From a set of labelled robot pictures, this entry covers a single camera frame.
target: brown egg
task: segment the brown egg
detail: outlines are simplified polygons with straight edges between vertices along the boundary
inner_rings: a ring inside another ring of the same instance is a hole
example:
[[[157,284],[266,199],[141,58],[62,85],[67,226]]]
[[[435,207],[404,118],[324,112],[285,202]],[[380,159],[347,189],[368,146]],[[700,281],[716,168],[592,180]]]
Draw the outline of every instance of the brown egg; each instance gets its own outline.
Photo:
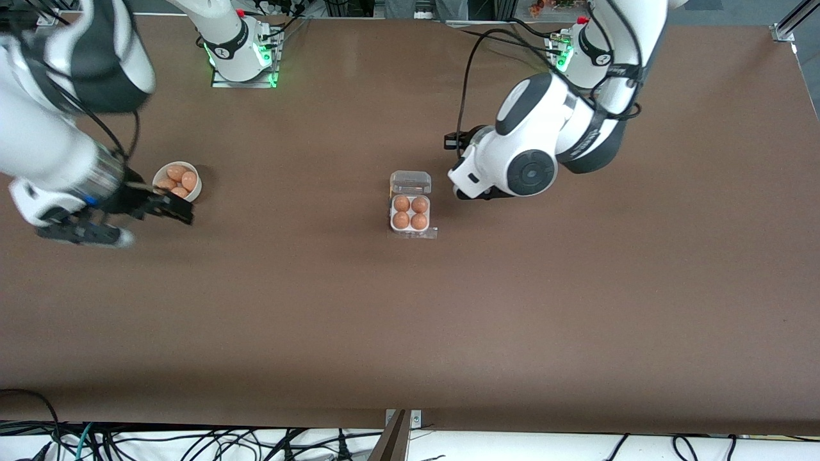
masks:
[[[182,187],[185,187],[189,192],[194,190],[197,185],[197,174],[193,171],[186,171],[182,175]]]
[[[164,180],[157,181],[157,187],[160,189],[171,190],[176,187],[176,181],[170,178],[165,178]]]
[[[405,212],[397,212],[393,215],[393,226],[396,229],[407,229],[410,225],[410,216]]]
[[[393,201],[393,208],[395,208],[397,212],[406,212],[410,209],[410,199],[404,195],[397,195]]]
[[[183,199],[184,199],[185,197],[188,197],[188,191],[187,191],[187,190],[185,190],[185,188],[184,188],[184,187],[175,187],[174,189],[171,189],[171,192],[172,192],[174,195],[179,195],[179,196],[180,196],[181,198],[183,198]]]
[[[182,165],[171,165],[167,170],[165,170],[165,174],[167,174],[172,180],[180,182],[182,181],[182,175],[184,175],[187,170],[188,168],[185,168]]]
[[[412,215],[412,220],[410,220],[410,224],[413,229],[420,231],[427,227],[427,217],[421,213]]]
[[[427,211],[427,207],[429,203],[427,202],[427,198],[425,197],[416,197],[412,201],[412,210],[417,213],[423,213]]]

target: black circular joint cap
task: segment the black circular joint cap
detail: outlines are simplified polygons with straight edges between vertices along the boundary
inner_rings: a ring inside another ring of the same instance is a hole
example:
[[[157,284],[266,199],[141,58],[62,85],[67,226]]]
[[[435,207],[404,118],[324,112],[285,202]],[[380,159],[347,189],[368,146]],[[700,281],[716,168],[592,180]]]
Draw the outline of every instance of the black circular joint cap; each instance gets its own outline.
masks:
[[[519,153],[507,167],[507,186],[516,195],[535,195],[555,177],[555,160],[540,150]]]

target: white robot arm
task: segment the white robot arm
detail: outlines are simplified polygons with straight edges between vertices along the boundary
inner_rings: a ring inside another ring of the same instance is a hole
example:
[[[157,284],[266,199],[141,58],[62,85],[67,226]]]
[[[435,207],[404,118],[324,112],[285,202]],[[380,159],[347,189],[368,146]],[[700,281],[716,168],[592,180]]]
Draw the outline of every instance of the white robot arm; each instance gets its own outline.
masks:
[[[666,23],[667,0],[597,0],[590,11],[594,21],[584,36],[598,50],[611,44],[604,71],[592,65],[600,53],[582,50],[566,75],[547,72],[516,85],[494,126],[445,137],[450,148],[465,147],[448,173],[459,198],[539,194],[555,181],[559,163],[587,173],[615,157]],[[593,88],[594,98],[578,86]]]
[[[241,18],[230,0],[173,3],[189,13],[223,77],[247,80],[264,70],[258,21]],[[42,237],[126,247],[134,236],[95,223],[94,210],[190,224],[192,207],[147,187],[128,168],[130,153],[118,141],[109,150],[75,127],[81,113],[135,113],[155,85],[124,0],[81,4],[83,14],[73,24],[46,35],[16,33],[0,47],[0,172],[15,177],[9,186],[15,205]]]

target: table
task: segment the table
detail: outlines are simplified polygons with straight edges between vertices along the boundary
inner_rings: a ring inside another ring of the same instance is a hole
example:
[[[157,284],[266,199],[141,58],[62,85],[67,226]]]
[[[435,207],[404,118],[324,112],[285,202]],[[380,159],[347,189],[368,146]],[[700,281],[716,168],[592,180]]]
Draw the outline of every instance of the table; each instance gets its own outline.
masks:
[[[820,431],[820,130],[765,28],[670,27],[610,166],[464,203],[441,146],[475,37],[313,21],[279,88],[231,90],[185,18],[138,23],[158,84],[132,165],[196,165],[194,226],[74,248],[0,200],[0,385],[70,420]],[[534,65],[480,51],[464,126]],[[437,240],[387,230],[396,170],[432,174]]]

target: white bowl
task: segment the white bowl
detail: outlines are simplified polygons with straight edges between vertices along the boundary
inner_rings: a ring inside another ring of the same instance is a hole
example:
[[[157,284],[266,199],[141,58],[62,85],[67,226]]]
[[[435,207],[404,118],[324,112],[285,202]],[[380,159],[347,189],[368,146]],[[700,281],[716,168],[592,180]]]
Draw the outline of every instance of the white bowl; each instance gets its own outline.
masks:
[[[189,202],[193,202],[197,197],[199,197],[199,193],[202,192],[203,179],[199,175],[199,171],[197,171],[196,167],[194,165],[191,165],[188,162],[171,162],[171,163],[168,163],[164,167],[160,168],[159,171],[157,171],[157,174],[154,175],[154,179],[153,179],[153,182],[151,183],[151,185],[154,186],[154,187],[157,187],[157,182],[159,182],[161,180],[168,179],[168,175],[166,174],[166,171],[168,171],[168,167],[173,167],[174,165],[179,165],[181,167],[188,168],[189,170],[191,170],[191,171],[193,171],[194,173],[197,174],[197,184],[194,186],[194,190],[190,191],[188,193],[188,195],[185,197],[185,200],[188,200]]]

